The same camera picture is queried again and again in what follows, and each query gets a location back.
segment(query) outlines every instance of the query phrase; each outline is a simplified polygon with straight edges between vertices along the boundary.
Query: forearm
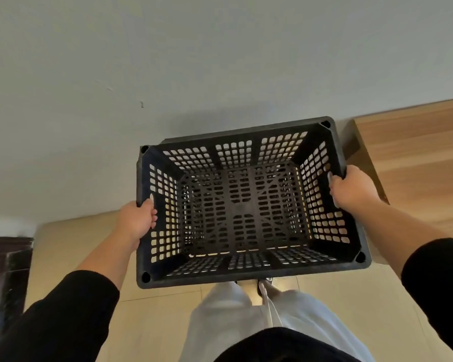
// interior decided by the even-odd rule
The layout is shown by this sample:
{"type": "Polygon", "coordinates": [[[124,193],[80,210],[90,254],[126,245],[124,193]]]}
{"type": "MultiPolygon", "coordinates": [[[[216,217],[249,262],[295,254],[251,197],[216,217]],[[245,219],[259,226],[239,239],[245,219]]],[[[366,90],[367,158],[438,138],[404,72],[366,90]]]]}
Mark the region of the forearm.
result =
{"type": "Polygon", "coordinates": [[[122,238],[119,232],[112,232],[95,248],[76,270],[89,270],[102,274],[121,290],[129,258],[134,250],[131,241],[122,238]]]}
{"type": "Polygon", "coordinates": [[[371,241],[399,277],[415,250],[435,239],[449,237],[381,200],[363,203],[352,211],[352,215],[362,223],[371,241]]]}

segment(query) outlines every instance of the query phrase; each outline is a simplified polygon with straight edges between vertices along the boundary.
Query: black sleeve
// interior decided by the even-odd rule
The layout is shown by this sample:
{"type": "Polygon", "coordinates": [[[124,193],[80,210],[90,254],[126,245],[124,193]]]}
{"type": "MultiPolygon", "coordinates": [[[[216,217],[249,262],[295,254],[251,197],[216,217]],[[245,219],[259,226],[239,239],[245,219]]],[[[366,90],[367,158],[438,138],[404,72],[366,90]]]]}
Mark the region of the black sleeve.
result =
{"type": "Polygon", "coordinates": [[[453,350],[453,238],[435,240],[417,249],[406,261],[401,281],[453,350]]]}
{"type": "Polygon", "coordinates": [[[118,300],[119,291],[103,275],[67,274],[0,340],[0,361],[95,361],[118,300]]]}

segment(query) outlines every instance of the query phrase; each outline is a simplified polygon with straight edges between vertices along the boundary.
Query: black plastic basket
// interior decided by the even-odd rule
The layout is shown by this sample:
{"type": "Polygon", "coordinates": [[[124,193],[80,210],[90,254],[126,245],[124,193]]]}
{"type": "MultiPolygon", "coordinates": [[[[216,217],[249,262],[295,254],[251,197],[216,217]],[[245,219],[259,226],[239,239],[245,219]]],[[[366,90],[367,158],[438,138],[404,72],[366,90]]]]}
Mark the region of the black plastic basket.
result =
{"type": "Polygon", "coordinates": [[[330,117],[142,146],[137,202],[153,198],[141,288],[367,268],[362,228],[329,194],[345,162],[330,117]]]}

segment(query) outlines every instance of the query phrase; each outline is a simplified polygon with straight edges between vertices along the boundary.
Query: shoe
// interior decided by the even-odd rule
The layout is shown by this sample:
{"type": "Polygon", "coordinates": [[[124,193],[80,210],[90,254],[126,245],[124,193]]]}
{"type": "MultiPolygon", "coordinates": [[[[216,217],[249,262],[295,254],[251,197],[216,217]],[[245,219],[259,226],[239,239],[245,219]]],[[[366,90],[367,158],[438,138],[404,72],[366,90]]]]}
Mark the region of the shoe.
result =
{"type": "Polygon", "coordinates": [[[268,283],[272,284],[273,278],[265,278],[263,280],[257,280],[257,293],[260,297],[262,297],[262,292],[260,292],[260,281],[267,281],[268,283]]]}

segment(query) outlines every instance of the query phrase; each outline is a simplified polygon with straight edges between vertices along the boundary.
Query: basket corner hole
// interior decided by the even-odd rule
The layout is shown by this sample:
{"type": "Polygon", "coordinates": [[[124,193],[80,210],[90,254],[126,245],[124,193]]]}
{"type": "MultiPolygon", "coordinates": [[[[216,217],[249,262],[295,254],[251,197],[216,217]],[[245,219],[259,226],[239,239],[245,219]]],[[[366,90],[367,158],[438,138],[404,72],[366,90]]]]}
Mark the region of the basket corner hole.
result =
{"type": "Polygon", "coordinates": [[[320,124],[323,125],[326,128],[330,128],[330,122],[329,121],[322,121],[320,124]]]}
{"type": "Polygon", "coordinates": [[[364,263],[366,261],[366,255],[361,251],[359,254],[356,256],[356,261],[358,263],[364,263]]]}
{"type": "Polygon", "coordinates": [[[150,280],[151,280],[151,275],[148,272],[143,272],[142,276],[141,276],[141,281],[143,283],[149,283],[150,280]]]}

